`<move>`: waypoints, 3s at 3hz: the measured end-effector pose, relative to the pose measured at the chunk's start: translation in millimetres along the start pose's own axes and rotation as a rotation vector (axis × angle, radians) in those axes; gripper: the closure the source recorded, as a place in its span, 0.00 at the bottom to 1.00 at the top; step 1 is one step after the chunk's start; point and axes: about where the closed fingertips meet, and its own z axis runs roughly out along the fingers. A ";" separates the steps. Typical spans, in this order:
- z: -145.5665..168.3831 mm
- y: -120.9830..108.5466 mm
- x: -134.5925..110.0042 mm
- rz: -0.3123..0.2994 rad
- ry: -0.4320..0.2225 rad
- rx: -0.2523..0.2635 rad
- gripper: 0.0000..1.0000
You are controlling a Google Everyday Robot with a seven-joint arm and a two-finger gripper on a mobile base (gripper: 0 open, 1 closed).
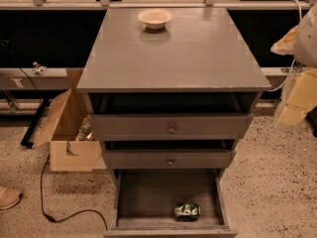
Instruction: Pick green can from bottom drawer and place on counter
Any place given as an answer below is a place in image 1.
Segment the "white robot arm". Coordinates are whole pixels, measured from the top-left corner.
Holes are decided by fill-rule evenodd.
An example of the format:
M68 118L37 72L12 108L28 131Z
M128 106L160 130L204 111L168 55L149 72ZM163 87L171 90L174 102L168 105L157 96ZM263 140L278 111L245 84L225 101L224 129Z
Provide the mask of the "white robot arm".
M301 72L291 72L286 77L275 111L275 127L286 131L298 126L317 107L317 4L270 51L281 56L293 55L304 66Z

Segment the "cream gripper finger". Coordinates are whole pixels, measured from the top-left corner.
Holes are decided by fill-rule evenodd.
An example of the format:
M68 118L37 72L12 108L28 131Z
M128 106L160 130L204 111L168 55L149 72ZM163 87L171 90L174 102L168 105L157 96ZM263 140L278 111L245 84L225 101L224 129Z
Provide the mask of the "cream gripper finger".
M275 111L276 128L298 126L317 106L317 68L292 73L282 90L281 102Z
M279 41L274 43L270 51L280 56L293 55L297 30L298 25L290 29Z

